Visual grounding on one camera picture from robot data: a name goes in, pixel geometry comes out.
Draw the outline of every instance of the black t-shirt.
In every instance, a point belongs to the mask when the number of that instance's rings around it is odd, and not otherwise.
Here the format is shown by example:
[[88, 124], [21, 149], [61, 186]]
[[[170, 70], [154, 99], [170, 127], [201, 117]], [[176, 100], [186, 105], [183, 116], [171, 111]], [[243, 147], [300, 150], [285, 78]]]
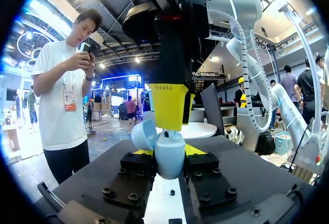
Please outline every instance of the black t-shirt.
[[314, 100], [314, 84], [312, 79], [312, 72], [310, 69], [304, 70], [298, 76], [297, 85], [302, 88], [304, 102], [310, 102]]
[[243, 91], [241, 89], [238, 89], [236, 92], [235, 92], [235, 102], [238, 102], [239, 103], [239, 107], [241, 106], [241, 96], [243, 95]]

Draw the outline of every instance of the wristwatch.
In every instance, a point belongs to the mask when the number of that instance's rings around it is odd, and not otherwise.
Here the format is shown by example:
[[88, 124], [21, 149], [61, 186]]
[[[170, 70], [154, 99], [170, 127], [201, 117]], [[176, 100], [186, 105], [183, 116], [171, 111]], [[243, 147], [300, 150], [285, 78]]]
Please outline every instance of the wristwatch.
[[87, 81], [89, 81], [89, 82], [93, 81], [93, 79], [94, 79], [94, 78], [88, 78], [87, 76], [86, 76], [86, 78], [85, 78], [85, 80], [87, 80]]

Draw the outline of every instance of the round white table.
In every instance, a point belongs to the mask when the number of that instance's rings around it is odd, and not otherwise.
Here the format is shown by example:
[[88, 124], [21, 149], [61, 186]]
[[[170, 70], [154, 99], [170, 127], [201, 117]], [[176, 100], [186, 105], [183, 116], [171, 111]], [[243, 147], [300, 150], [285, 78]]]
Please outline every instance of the round white table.
[[[162, 132], [162, 128], [156, 128], [157, 133]], [[209, 138], [217, 131], [217, 127], [212, 124], [190, 122], [188, 125], [182, 125], [179, 132], [184, 139]]]

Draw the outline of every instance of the lanyard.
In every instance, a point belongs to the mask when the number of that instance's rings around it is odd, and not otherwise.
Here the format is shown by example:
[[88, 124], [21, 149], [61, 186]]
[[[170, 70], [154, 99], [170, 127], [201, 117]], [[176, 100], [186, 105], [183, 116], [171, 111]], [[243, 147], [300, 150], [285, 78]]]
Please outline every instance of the lanyard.
[[[63, 61], [66, 60], [66, 40], [64, 40], [64, 47], [63, 47]], [[63, 84], [64, 87], [66, 85], [66, 77], [65, 77], [66, 73], [63, 74]], [[76, 85], [76, 71], [72, 72], [72, 87]]]

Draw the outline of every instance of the badge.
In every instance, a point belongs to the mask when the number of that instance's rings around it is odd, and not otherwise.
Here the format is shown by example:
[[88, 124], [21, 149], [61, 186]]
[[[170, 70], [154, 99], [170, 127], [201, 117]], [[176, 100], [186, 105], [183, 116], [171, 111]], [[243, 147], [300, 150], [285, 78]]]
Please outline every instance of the badge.
[[65, 105], [65, 111], [77, 110], [74, 87], [72, 87], [71, 90], [67, 90], [66, 88], [64, 88], [64, 105]]

